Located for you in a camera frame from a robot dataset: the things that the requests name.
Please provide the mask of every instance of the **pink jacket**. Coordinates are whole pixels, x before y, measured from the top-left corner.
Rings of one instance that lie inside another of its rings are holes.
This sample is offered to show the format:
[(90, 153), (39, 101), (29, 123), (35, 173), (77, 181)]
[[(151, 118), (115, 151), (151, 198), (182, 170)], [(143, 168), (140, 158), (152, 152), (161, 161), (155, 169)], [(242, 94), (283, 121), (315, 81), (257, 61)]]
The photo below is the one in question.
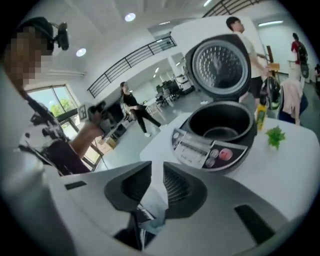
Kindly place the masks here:
[(300, 82), (294, 78), (287, 78), (281, 83), (281, 86), (284, 96), (282, 111), (295, 118), (296, 112), (300, 112), (300, 102), (303, 95)]

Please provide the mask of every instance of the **cable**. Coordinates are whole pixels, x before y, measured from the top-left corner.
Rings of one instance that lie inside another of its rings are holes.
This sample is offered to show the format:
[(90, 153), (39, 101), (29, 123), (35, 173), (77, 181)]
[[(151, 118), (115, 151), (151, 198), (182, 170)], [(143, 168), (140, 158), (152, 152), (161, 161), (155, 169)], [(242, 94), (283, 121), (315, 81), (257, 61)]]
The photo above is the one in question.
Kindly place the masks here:
[[(96, 142), (96, 138), (94, 138), (94, 144), (95, 144), (95, 147), (98, 148), (98, 145), (97, 145), (97, 142)], [(102, 162), (104, 163), (105, 168), (106, 168), (107, 171), (108, 171), (109, 168), (108, 168), (107, 165), (106, 165), (106, 162), (105, 162), (105, 160), (104, 160), (104, 157), (101, 156), (101, 159), (102, 159)]]

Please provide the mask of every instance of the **white ceiling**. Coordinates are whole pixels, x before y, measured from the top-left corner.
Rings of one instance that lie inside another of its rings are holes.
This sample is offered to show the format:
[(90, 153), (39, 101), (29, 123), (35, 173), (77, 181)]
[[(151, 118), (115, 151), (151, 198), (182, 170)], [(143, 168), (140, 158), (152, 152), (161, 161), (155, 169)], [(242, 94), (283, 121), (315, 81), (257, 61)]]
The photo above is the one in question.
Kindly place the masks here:
[[(218, 1), (212, 0), (204, 7), (206, 0), (42, 0), (27, 17), (44, 16), (56, 24), (67, 22), (70, 48), (55, 57), (53, 68), (83, 72), (97, 54), (90, 49), (105, 49), (135, 30), (150, 28), (158, 32), (201, 18)], [(125, 22), (128, 13), (136, 13), (136, 19)], [(172, 23), (159, 25), (166, 21)], [(88, 50), (82, 58), (75, 55), (79, 48)]]
[(287, 22), (292, 21), (293, 17), (291, 16), (290, 13), (284, 13), (284, 14), (275, 14), (275, 15), (270, 15), (267, 17), (263, 17), (260, 19), (253, 20), (254, 25), (258, 28), (258, 25), (260, 23), (266, 23), (266, 22), (273, 22), (273, 21), (283, 21), (283, 24), (286, 24)]
[[(182, 53), (178, 53), (172, 56), (173, 60), (178, 63), (183, 58)], [(146, 84), (147, 82), (151, 81), (155, 74), (156, 69), (159, 68), (158, 72), (156, 73), (157, 76), (165, 73), (166, 71), (170, 71), (171, 66), (167, 59), (163, 59), (159, 61), (158, 63), (146, 68), (145, 70), (141, 71), (140, 73), (136, 74), (134, 77), (130, 78), (127, 83), (129, 85), (130, 90), (136, 90), (138, 87)], [(111, 94), (109, 94), (105, 100), (109, 103), (115, 102), (121, 97), (121, 91), (115, 90)]]

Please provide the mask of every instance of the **person in red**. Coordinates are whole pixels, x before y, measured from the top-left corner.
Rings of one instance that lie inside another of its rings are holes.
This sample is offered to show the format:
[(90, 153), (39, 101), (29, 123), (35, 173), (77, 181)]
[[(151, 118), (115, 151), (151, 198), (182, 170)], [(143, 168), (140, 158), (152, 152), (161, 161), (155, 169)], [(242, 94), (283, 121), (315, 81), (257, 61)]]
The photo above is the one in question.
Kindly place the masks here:
[(299, 37), (296, 33), (292, 34), (294, 41), (291, 44), (291, 52), (295, 53), (295, 72), (296, 77), (299, 78), (302, 89), (305, 86), (305, 78), (301, 75), (301, 61), (299, 59), (298, 51), (302, 43), (299, 41)]

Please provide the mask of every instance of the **window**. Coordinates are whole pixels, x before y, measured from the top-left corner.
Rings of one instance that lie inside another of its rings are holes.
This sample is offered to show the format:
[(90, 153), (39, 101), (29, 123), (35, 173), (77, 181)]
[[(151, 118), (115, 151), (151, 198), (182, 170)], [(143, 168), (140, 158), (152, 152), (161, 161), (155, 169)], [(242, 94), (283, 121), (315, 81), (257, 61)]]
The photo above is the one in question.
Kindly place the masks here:
[(58, 99), (51, 89), (38, 90), (28, 93), (32, 99), (45, 105), (55, 117), (61, 115), (64, 111), (59, 104)]
[[(27, 92), (31, 98), (45, 105), (60, 122), (64, 134), (70, 139), (74, 139), (79, 130), (84, 126), (80, 122), (77, 113), (77, 104), (64, 85), (51, 86)], [(82, 159), (85, 166), (94, 171), (103, 156), (103, 153), (95, 146), (89, 147)]]

